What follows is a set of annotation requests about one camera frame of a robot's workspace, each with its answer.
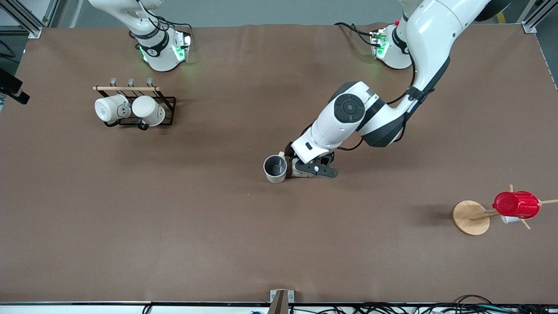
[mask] mug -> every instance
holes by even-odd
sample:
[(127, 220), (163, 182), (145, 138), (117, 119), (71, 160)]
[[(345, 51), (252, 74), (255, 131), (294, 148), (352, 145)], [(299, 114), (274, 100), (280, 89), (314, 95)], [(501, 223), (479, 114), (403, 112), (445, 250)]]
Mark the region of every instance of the mug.
[(165, 119), (165, 109), (153, 97), (139, 96), (132, 103), (132, 111), (138, 117), (137, 126), (140, 130), (147, 130), (150, 126), (157, 126)]
[(118, 94), (96, 100), (95, 113), (107, 126), (115, 126), (118, 120), (128, 118), (131, 110), (128, 99)]
[(267, 179), (271, 183), (281, 183), (287, 177), (287, 160), (285, 153), (279, 152), (277, 155), (271, 155), (263, 162), (263, 171), (266, 173)]

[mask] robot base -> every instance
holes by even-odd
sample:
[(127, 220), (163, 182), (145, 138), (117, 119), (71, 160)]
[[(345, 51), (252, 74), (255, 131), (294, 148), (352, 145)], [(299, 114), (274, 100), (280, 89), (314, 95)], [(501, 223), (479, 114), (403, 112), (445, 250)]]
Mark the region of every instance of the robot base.
[[(145, 61), (149, 63), (149, 66), (159, 72), (167, 72), (174, 69), (179, 63), (186, 61), (188, 52), (190, 50), (189, 38), (188, 42), (180, 36), (179, 32), (175, 31), (173, 28), (167, 29), (169, 35), (169, 43), (161, 51), (161, 54), (157, 57), (150, 56), (149, 53), (144, 54)], [(186, 46), (182, 51), (182, 56), (177, 55), (176, 46)]]
[(380, 44), (382, 47), (372, 47), (374, 58), (381, 60), (388, 67), (393, 69), (405, 69), (411, 66), (411, 55), (404, 54), (401, 49), (393, 42), (392, 36), (396, 26), (394, 24), (378, 31), (380, 36), (385, 38), (372, 38), (373, 44)]

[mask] table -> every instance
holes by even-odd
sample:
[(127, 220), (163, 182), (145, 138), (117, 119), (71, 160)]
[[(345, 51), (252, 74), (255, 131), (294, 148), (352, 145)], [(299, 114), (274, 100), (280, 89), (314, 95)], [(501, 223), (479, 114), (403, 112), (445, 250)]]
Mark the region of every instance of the table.
[[(120, 29), (45, 29), (0, 115), (2, 301), (557, 303), (558, 209), (462, 234), (451, 209), (513, 183), (555, 198), (558, 95), (535, 35), (472, 25), (402, 141), (336, 154), (334, 180), (266, 181), (265, 158), (343, 83), (396, 98), (411, 72), (337, 26), (196, 28), (191, 63), (145, 64)], [(96, 117), (94, 85), (148, 77), (175, 124)], [(358, 138), (345, 142), (352, 146)]]

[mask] gray mug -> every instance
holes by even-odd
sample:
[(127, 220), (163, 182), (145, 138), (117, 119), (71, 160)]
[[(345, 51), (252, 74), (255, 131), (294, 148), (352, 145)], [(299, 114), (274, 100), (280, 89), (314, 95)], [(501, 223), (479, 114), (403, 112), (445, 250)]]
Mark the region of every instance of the gray mug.
[(271, 183), (281, 183), (287, 177), (287, 160), (282, 151), (277, 155), (271, 155), (263, 162), (263, 171)]

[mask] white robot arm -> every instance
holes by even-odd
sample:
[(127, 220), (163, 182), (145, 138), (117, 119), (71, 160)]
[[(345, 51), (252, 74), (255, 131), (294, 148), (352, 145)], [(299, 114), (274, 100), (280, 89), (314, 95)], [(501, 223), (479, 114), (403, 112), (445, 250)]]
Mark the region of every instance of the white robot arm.
[(334, 178), (329, 168), (333, 150), (352, 132), (374, 147), (385, 147), (398, 140), (405, 124), (446, 71), (455, 39), (485, 9), (490, 0), (424, 0), (403, 3), (411, 16), (404, 24), (404, 38), (416, 65), (417, 77), (405, 96), (392, 108), (363, 82), (341, 86), (318, 119), (287, 147), (285, 155), (297, 158), (295, 169)]
[(165, 72), (185, 61), (191, 44), (191, 34), (176, 31), (160, 23), (151, 11), (163, 0), (89, 0), (126, 25), (139, 42), (143, 59), (153, 70)]

